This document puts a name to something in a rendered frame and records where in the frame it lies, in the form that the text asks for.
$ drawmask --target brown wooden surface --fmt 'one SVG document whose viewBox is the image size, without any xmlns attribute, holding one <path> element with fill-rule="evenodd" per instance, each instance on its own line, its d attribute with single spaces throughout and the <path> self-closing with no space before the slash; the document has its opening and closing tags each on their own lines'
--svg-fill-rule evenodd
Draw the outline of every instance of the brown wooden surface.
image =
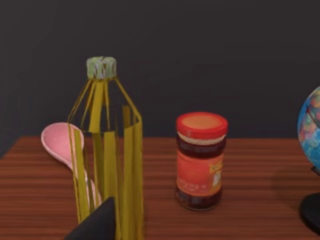
<svg viewBox="0 0 320 240">
<path fill-rule="evenodd" d="M 144 139 L 146 240 L 316 240 L 298 217 L 320 190 L 296 139 L 229 139 L 219 206 L 175 201 L 176 143 Z M 77 225 L 71 172 L 39 137 L 23 137 L 0 160 L 0 240 L 62 240 Z"/>
</svg>

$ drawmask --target red lid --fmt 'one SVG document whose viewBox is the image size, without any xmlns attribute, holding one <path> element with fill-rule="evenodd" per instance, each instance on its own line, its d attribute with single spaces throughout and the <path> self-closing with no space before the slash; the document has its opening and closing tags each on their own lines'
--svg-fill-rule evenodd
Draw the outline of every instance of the red lid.
<svg viewBox="0 0 320 240">
<path fill-rule="evenodd" d="M 176 130 L 187 138 L 215 139 L 227 134 L 227 120 L 210 112 L 190 112 L 176 119 Z"/>
</svg>

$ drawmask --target jar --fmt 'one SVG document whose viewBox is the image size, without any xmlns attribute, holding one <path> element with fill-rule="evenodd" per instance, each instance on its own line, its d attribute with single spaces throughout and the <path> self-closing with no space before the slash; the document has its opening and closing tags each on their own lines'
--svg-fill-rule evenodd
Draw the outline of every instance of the jar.
<svg viewBox="0 0 320 240">
<path fill-rule="evenodd" d="M 187 209 L 211 209 L 222 196 L 228 122 L 214 113 L 191 112 L 177 118 L 176 131 L 175 197 Z"/>
</svg>

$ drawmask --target spoon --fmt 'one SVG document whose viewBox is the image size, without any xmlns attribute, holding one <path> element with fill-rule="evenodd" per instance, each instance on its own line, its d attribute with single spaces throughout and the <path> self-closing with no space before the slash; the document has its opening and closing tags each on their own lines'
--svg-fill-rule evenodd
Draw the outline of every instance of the spoon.
<svg viewBox="0 0 320 240">
<path fill-rule="evenodd" d="M 75 125 L 70 124 L 71 132 L 74 130 L 79 130 Z M 81 136 L 81 147 L 84 148 L 84 135 L 80 132 Z M 66 165 L 71 171 L 73 170 L 72 166 L 72 157 L 70 150 L 70 138 L 68 131 L 68 123 L 66 122 L 57 122 L 50 124 L 47 126 L 41 133 L 41 143 L 44 149 L 56 160 Z M 88 174 L 85 171 L 85 182 L 87 184 L 86 192 L 88 193 Z M 77 170 L 75 171 L 75 177 L 78 179 Z M 93 200 L 95 206 L 96 204 L 96 189 L 95 183 L 91 180 L 91 188 L 93 194 Z"/>
</svg>

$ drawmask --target dark gray background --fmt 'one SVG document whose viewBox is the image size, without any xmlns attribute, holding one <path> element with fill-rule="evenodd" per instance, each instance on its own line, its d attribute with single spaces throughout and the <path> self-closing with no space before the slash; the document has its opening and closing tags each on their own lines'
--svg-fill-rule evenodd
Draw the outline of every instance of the dark gray background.
<svg viewBox="0 0 320 240">
<path fill-rule="evenodd" d="M 86 59 L 113 56 L 146 136 L 210 111 L 230 137 L 296 137 L 320 83 L 319 2 L 1 0 L 1 127 L 38 135 L 65 121 Z"/>
</svg>

